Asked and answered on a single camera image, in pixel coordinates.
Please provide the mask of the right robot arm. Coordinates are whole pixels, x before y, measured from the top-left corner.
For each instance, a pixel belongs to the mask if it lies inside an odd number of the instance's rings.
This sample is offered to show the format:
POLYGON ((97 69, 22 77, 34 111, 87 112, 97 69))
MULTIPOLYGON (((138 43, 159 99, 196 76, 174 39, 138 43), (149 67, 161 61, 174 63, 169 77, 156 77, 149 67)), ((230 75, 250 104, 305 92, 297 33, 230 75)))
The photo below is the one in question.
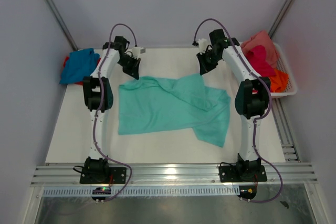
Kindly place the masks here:
POLYGON ((270 112, 270 80, 262 77, 244 56, 239 42, 216 29, 209 39, 194 39, 199 49, 197 56, 200 74, 214 70, 220 60, 225 61, 238 81, 234 100, 241 118, 241 144, 237 162, 228 170, 220 171, 221 181, 265 182, 267 175, 258 153, 261 119, 270 112))

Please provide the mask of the teal t shirt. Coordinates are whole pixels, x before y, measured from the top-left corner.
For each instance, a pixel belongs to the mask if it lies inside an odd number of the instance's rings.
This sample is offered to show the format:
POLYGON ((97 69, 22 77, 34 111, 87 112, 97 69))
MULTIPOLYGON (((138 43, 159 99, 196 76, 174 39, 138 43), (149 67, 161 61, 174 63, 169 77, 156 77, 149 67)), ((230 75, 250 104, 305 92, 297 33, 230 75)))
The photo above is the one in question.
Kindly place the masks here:
POLYGON ((230 96, 206 86, 200 74, 146 76, 119 85, 120 135, 191 128, 198 140, 223 147, 229 120, 230 96))

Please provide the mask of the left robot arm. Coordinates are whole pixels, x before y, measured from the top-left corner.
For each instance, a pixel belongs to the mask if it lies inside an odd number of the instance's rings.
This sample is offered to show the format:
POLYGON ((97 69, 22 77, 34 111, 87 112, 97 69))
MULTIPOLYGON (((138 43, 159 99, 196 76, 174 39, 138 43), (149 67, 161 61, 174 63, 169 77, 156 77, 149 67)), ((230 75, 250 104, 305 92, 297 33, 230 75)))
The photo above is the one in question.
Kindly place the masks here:
POLYGON ((130 42, 116 36, 113 42, 103 45, 103 57, 94 72, 82 81, 85 106, 90 111, 92 138, 88 158, 81 169, 81 184, 106 184, 110 181, 125 183, 126 169, 109 167, 107 147, 107 121, 113 106, 113 93, 109 82, 112 70, 119 64, 122 71, 134 79, 139 79, 138 57, 140 49, 127 52, 130 42))

